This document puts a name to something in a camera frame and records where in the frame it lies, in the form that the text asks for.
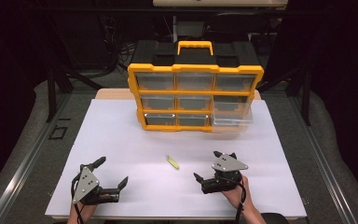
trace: yellow object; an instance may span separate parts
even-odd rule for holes
[[[249,108],[264,74],[251,43],[208,41],[140,41],[128,72],[145,130],[214,133],[252,122]]]
[[[168,155],[167,155],[167,161],[173,166],[173,168],[175,168],[176,170],[179,170],[179,164]]]

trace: black cable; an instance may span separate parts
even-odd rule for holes
[[[228,182],[235,183],[236,185],[240,186],[241,189],[242,189],[241,201],[240,201],[240,204],[238,205],[237,214],[235,216],[235,221],[234,221],[234,223],[238,224],[238,223],[240,223],[240,217],[241,217],[241,212],[243,210],[243,204],[245,203],[245,200],[246,200],[246,189],[245,189],[245,187],[243,186],[242,183],[237,183],[237,182],[235,182],[233,180],[226,179],[226,178],[223,178],[223,177],[220,177],[220,178],[223,179],[223,180],[226,180]]]
[[[79,180],[80,178],[80,174],[78,174],[73,180],[72,180],[72,186],[71,186],[71,195],[72,195],[72,200],[74,199],[74,196],[75,196],[75,185],[77,183],[77,181]],[[76,213],[77,213],[77,223],[80,223],[80,224],[84,224],[83,222],[83,219],[81,218],[81,211],[79,211],[79,208],[77,206],[77,203],[74,204],[74,207],[75,207],[75,210],[76,210]]]
[[[308,224],[310,224],[310,219],[308,217],[305,217],[305,220],[307,221]]]
[[[64,38],[62,37],[62,34],[60,33],[60,31],[57,29],[56,25],[55,25],[55,22],[52,20],[52,19],[49,19],[48,22],[50,23],[51,27],[52,27],[52,30],[56,33],[57,37],[61,40],[62,44],[65,46],[65,49],[66,49],[66,52],[68,53],[68,56],[76,63],[79,64],[79,66],[85,70],[85,68],[83,67],[82,63],[80,63],[75,54],[72,52],[72,50],[69,48],[69,46],[66,44]],[[115,36],[116,34],[116,30],[117,30],[117,24],[114,24],[115,26],[114,27],[110,27],[109,25],[106,25],[106,27],[108,28],[113,28],[114,32],[111,33],[109,32],[109,30],[106,31],[106,34],[105,35],[110,35],[112,42],[109,42],[107,41],[106,39],[104,41],[108,42],[109,45],[111,45],[112,47],[109,48],[109,53],[108,53],[108,59],[107,59],[107,63],[106,63],[106,67],[104,68],[103,71],[101,72],[98,72],[96,74],[92,74],[92,75],[83,75],[84,77],[87,77],[87,78],[96,78],[96,77],[104,77],[106,75],[109,75],[110,73],[112,73],[115,69],[116,69],[116,66],[117,66],[117,58],[116,58],[116,55],[117,55],[117,47],[115,47],[115,44],[116,42],[118,42],[118,45],[120,45],[120,40],[113,40],[113,37]]]
[[[121,45],[120,53],[117,55],[118,62],[117,62],[117,70],[118,72],[123,75],[124,72],[127,72],[127,66],[125,62],[133,55],[135,51],[136,43],[133,42],[123,42]]]

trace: black backdrop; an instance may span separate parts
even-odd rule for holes
[[[273,81],[310,62],[311,89],[324,100],[342,159],[358,180],[358,1],[290,1],[288,10],[331,17],[283,20],[266,68]]]
[[[0,171],[34,105],[33,88],[46,79],[48,67],[28,21],[13,2],[0,1]],[[334,15],[329,22],[318,17],[283,20],[265,80],[281,77],[304,59],[315,59],[312,89],[323,98],[342,158],[358,179],[358,1],[289,0],[287,10],[326,8]],[[60,49],[56,52],[61,61],[68,62]]]

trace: white paper sheet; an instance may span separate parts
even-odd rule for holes
[[[252,198],[260,212],[305,217],[282,146],[264,101],[252,103],[254,123],[241,133],[144,131],[133,100],[93,100],[46,211],[67,217],[71,182],[80,164],[106,157],[94,174],[105,189],[126,176],[119,203],[101,204],[101,218],[233,218],[236,210],[221,193],[203,194],[193,173],[212,178],[214,151],[235,152],[249,169]],[[170,155],[180,165],[175,170]]]

